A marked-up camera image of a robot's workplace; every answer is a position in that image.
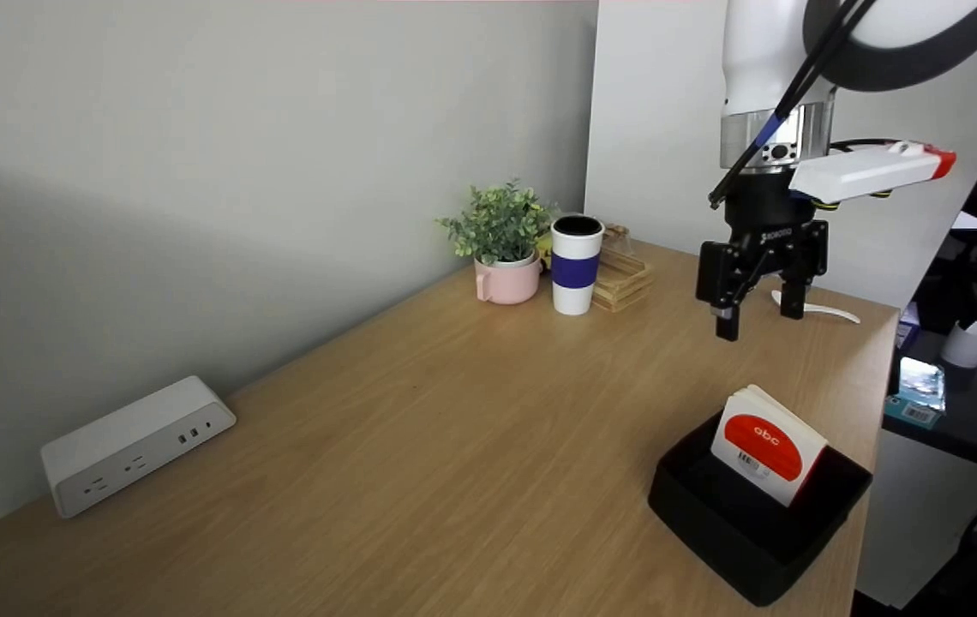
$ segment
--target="black box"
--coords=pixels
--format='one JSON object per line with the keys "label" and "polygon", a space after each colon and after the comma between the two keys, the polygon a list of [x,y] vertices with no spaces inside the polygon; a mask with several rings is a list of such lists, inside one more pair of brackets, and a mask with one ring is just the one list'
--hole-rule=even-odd
{"label": "black box", "polygon": [[711,453],[717,425],[720,415],[658,458],[648,504],[738,593],[769,607],[823,553],[871,473],[825,446],[786,507]]}

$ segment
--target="white wall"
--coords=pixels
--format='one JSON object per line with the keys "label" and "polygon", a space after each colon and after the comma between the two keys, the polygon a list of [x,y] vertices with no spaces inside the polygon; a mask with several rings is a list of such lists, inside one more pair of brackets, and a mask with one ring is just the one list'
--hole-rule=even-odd
{"label": "white wall", "polygon": [[450,270],[467,184],[579,207],[594,9],[0,0],[0,513],[52,437]]}
{"label": "white wall", "polygon": [[[597,21],[585,209],[690,255],[728,239],[723,212],[707,207],[720,177],[723,8],[602,0]],[[834,138],[881,134],[953,146],[959,164],[946,181],[825,217],[831,273],[818,286],[906,306],[977,181],[977,55],[901,92],[840,92]]]}

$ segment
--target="wooden tabletop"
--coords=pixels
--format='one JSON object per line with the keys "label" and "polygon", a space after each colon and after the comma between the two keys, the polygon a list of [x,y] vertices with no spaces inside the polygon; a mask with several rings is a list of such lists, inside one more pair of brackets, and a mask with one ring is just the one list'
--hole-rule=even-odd
{"label": "wooden tabletop", "polygon": [[743,384],[875,467],[896,312],[778,318],[738,342],[697,262],[648,252],[651,296],[565,318],[473,301],[458,270],[237,390],[239,425],[120,496],[0,522],[3,615],[850,615],[864,501],[769,610],[651,511],[658,457]]}

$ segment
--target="red and white object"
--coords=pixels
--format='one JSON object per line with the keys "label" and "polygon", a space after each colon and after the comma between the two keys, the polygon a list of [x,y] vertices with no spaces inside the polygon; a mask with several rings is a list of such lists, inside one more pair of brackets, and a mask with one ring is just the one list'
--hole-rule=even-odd
{"label": "red and white object", "polygon": [[800,160],[789,190],[807,192],[818,204],[844,204],[944,177],[953,164],[953,152],[898,141]]}
{"label": "red and white object", "polygon": [[825,438],[759,384],[723,406],[713,457],[778,504],[792,504]]}

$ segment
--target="white power strip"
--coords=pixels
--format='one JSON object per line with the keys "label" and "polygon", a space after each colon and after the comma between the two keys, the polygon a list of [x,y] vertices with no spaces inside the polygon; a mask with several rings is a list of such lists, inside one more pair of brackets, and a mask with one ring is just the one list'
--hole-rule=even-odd
{"label": "white power strip", "polygon": [[56,511],[74,518],[233,425],[237,415],[197,377],[184,377],[44,444]]}

